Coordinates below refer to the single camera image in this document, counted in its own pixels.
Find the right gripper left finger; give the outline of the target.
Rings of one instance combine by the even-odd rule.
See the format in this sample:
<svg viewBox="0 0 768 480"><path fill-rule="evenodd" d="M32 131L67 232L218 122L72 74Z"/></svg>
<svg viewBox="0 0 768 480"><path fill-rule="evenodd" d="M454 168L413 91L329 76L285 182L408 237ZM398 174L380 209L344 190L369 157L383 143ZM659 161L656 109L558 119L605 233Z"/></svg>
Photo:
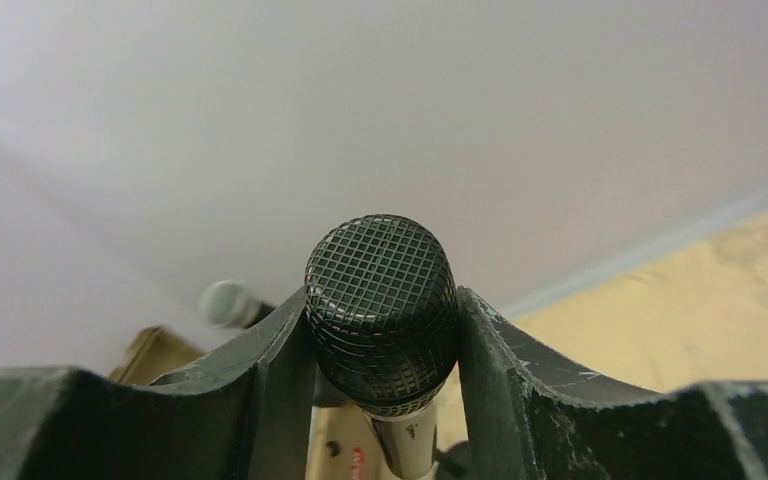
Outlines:
<svg viewBox="0 0 768 480"><path fill-rule="evenodd" d="M149 386L0 368L0 479L301 479L314 377L302 292Z"/></svg>

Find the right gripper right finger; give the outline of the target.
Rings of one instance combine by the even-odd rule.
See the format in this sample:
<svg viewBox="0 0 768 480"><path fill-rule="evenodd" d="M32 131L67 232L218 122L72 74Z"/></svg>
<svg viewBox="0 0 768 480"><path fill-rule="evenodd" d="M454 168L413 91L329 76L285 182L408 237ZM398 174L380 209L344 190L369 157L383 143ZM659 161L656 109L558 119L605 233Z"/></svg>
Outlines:
<svg viewBox="0 0 768 480"><path fill-rule="evenodd" d="M585 367L460 288L476 479L768 479L768 382L657 393Z"/></svg>

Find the black condenser microphone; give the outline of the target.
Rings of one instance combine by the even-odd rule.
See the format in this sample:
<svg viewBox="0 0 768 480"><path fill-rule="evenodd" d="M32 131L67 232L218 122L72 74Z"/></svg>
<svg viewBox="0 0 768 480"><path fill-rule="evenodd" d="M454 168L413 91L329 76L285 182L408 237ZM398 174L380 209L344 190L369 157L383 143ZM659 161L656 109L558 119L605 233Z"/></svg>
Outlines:
<svg viewBox="0 0 768 480"><path fill-rule="evenodd" d="M461 337L441 243L403 216L351 219L313 249L304 292L320 371L366 414L392 474L422 478L434 464L434 399Z"/></svg>

